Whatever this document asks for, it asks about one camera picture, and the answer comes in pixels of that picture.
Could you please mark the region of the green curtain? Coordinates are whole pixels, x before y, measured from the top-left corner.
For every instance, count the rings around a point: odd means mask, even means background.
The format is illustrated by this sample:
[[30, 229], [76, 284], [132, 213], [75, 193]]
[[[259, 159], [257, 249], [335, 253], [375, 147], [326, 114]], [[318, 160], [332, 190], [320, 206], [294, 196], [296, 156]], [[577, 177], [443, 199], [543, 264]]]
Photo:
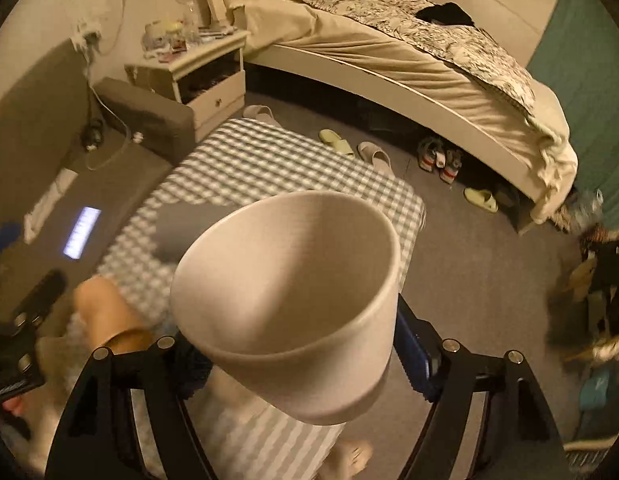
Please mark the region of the green curtain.
[[579, 158], [575, 188], [600, 191], [619, 227], [619, 30], [599, 0], [557, 0], [527, 66], [556, 93]]

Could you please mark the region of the black garment on bed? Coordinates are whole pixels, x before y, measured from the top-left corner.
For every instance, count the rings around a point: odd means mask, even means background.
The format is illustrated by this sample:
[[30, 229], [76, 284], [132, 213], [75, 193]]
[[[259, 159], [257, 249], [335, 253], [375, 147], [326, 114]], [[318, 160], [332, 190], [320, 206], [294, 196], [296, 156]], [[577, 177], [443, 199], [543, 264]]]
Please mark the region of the black garment on bed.
[[428, 23], [444, 26], [475, 26], [471, 16], [454, 2], [427, 6], [419, 10], [415, 14], [415, 18]]

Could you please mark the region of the dark grey sofa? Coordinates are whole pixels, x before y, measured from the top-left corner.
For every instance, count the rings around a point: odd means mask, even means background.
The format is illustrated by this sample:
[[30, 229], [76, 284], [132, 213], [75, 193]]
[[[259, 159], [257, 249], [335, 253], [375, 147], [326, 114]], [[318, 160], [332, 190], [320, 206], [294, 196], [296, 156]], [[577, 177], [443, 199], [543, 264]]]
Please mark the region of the dark grey sofa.
[[[0, 321], [51, 270], [67, 290], [43, 325], [59, 335], [72, 290], [93, 275], [124, 222], [195, 147], [188, 107], [117, 79], [85, 79], [71, 41], [48, 51], [0, 99]], [[84, 207], [101, 215], [80, 260], [63, 247]]]

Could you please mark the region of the white ceramic cup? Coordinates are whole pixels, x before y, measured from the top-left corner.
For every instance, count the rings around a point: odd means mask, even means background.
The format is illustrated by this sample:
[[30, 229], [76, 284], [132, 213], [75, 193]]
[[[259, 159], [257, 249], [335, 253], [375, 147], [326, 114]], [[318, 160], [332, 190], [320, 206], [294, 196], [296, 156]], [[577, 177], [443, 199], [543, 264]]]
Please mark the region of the white ceramic cup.
[[339, 192], [280, 194], [192, 243], [170, 307], [236, 382], [301, 422], [339, 425], [382, 389], [399, 274], [399, 238], [378, 207]]

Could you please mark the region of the patterned grey duvet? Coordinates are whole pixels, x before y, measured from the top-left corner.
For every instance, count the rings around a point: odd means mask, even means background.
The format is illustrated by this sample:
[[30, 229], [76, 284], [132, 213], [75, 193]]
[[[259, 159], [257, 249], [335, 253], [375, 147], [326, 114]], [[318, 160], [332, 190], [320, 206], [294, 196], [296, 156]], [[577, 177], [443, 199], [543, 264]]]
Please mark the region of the patterned grey duvet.
[[302, 0], [309, 6], [350, 18], [454, 65], [506, 96], [526, 114], [535, 105], [532, 77], [484, 29], [441, 25], [418, 18], [429, 0]]

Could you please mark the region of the grey white checkered tablecloth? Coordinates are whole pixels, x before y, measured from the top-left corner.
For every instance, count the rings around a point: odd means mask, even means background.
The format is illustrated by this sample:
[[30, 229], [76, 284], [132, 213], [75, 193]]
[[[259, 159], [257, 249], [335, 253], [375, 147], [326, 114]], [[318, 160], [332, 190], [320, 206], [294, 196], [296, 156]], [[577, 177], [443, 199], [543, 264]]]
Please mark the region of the grey white checkered tablecloth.
[[[291, 131], [232, 119], [190, 153], [145, 200], [116, 237], [98, 271], [118, 285], [154, 336], [180, 330], [170, 307], [178, 262], [154, 257], [158, 211], [167, 204], [238, 206], [280, 194], [339, 192], [367, 200], [392, 222], [401, 246], [398, 292], [425, 219], [424, 203], [403, 180]], [[223, 479], [311, 479], [343, 424], [301, 422], [214, 364], [210, 385], [190, 404], [206, 454]]]

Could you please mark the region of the chair with clothes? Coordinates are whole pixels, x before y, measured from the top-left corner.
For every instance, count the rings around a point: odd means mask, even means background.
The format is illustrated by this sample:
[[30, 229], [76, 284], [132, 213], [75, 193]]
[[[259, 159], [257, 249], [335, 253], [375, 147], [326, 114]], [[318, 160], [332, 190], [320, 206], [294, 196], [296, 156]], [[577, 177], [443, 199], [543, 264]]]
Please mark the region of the chair with clothes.
[[619, 229], [600, 224], [579, 237], [582, 261], [559, 288], [563, 319], [549, 337], [568, 367], [619, 360]]

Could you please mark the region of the white bedside table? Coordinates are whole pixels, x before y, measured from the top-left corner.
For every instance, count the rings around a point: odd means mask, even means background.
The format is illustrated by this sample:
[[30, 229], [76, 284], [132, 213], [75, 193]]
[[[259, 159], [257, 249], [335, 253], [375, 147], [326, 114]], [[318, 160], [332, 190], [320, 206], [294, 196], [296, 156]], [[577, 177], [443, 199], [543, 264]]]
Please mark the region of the white bedside table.
[[125, 72], [131, 84], [191, 108], [202, 140], [244, 107], [247, 38], [237, 30], [170, 58], [127, 63]]

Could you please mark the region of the pale green slipper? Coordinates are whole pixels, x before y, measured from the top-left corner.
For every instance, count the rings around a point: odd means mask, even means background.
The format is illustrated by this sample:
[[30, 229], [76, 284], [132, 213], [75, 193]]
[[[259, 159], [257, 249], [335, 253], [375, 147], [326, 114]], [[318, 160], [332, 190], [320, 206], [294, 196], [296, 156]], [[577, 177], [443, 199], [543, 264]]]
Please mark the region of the pale green slipper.
[[476, 190], [475, 188], [465, 188], [463, 196], [473, 206], [477, 206], [491, 214], [496, 214], [498, 204], [494, 195], [488, 190]]
[[338, 132], [332, 129], [321, 129], [318, 133], [319, 140], [328, 148], [334, 150], [336, 153], [343, 155], [347, 158], [354, 158], [355, 152], [352, 146], [349, 145], [349, 141], [340, 136]]

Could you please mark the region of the grey slipper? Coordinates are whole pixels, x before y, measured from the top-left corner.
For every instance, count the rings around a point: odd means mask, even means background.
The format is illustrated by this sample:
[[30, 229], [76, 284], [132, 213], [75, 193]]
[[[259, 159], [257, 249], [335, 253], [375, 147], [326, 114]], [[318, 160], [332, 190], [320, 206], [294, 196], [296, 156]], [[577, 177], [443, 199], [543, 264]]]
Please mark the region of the grey slipper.
[[373, 169], [386, 176], [394, 176], [390, 156], [381, 146], [369, 141], [364, 141], [357, 145], [357, 152], [360, 158], [372, 166]]

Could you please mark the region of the grey plastic cup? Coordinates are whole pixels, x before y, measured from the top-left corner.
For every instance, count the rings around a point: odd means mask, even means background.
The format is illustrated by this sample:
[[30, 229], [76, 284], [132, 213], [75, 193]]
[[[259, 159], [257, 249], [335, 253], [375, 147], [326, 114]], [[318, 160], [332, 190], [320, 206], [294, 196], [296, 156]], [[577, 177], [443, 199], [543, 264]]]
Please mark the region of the grey plastic cup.
[[210, 203], [164, 205], [157, 213], [154, 257], [166, 263], [180, 261], [204, 231], [237, 209], [238, 206]]

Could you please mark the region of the red white sneaker right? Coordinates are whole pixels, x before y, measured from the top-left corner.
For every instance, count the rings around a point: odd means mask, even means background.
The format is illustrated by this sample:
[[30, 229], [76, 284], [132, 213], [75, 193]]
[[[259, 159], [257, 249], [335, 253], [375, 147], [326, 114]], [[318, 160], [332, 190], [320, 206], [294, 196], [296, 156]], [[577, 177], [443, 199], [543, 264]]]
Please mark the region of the red white sneaker right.
[[462, 162], [462, 151], [447, 150], [444, 167], [439, 170], [439, 177], [447, 184], [453, 184], [459, 174]]

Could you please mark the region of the bed with beige sheet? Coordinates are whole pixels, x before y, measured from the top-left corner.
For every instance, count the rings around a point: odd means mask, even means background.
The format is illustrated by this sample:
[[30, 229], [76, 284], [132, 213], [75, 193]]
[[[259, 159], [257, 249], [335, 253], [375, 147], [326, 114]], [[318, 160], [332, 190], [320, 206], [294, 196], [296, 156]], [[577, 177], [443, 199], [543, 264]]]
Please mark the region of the bed with beige sheet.
[[208, 0], [214, 24], [248, 33], [248, 60], [379, 104], [477, 157], [531, 202], [527, 218], [555, 218], [577, 174], [558, 97], [532, 76], [526, 114], [495, 88], [379, 30], [302, 0]]

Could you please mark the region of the lit smartphone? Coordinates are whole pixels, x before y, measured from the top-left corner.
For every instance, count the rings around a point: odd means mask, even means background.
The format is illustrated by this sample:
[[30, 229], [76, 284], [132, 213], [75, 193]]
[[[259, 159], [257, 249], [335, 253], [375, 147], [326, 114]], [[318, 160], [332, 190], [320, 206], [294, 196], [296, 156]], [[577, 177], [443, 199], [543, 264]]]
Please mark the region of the lit smartphone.
[[101, 210], [95, 207], [84, 207], [78, 215], [78, 220], [72, 228], [63, 247], [63, 255], [72, 259], [80, 260], [90, 235], [101, 215]]

